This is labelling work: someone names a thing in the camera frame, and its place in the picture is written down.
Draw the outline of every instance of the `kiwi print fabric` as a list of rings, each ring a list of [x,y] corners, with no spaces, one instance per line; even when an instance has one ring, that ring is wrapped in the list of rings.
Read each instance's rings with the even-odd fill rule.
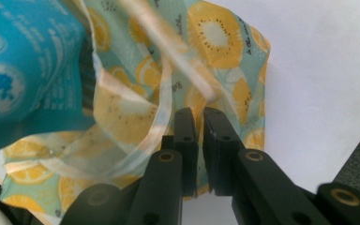
[[[21,139],[5,148],[1,200],[61,217],[96,183],[139,177],[173,113],[192,110],[202,146],[205,106],[226,113],[248,148],[264,149],[270,44],[225,7],[197,0],[73,0],[89,22],[96,123],[83,132]],[[200,151],[198,195],[208,191]]]

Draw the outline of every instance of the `black object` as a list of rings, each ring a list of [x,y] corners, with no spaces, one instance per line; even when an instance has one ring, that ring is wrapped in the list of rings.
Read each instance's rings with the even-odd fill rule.
[[[206,108],[203,116],[210,190],[232,196],[239,224],[360,224],[359,191],[332,183],[321,185],[317,195],[309,193],[293,184],[266,153],[246,149],[223,112]],[[143,178],[121,191],[90,187],[61,224],[180,225],[181,197],[195,194],[198,144],[191,110],[177,112],[174,120],[174,136],[162,137],[163,150],[151,156]],[[101,208],[91,209],[87,200],[101,188],[109,190],[108,200],[97,195]],[[95,214],[100,220],[92,219]]]

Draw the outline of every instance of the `white table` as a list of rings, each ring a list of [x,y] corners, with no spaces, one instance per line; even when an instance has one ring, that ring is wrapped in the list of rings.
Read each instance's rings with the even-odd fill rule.
[[[360,1],[212,2],[271,41],[265,150],[296,185],[315,192],[360,142]],[[0,152],[0,182],[2,164]],[[231,199],[205,195],[184,202],[183,224],[236,224]]]

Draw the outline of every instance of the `reusable bag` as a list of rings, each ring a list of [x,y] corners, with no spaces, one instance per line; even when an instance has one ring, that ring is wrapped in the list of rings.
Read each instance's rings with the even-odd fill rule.
[[[173,113],[186,107],[200,145],[209,106],[226,113],[246,147],[263,150],[270,45],[255,28],[204,1],[74,4],[67,2],[90,24],[96,123],[6,147],[3,202],[61,217],[93,184],[127,186],[143,175],[162,135],[173,134]],[[201,149],[197,185],[199,195],[208,190]]]

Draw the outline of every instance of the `white surface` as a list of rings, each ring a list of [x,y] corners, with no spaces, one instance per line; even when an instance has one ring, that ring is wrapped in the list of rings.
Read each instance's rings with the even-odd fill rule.
[[[360,142],[360,1],[212,2],[271,41],[266,152],[315,192]],[[184,202],[183,218],[184,225],[236,224],[231,200],[212,196]]]

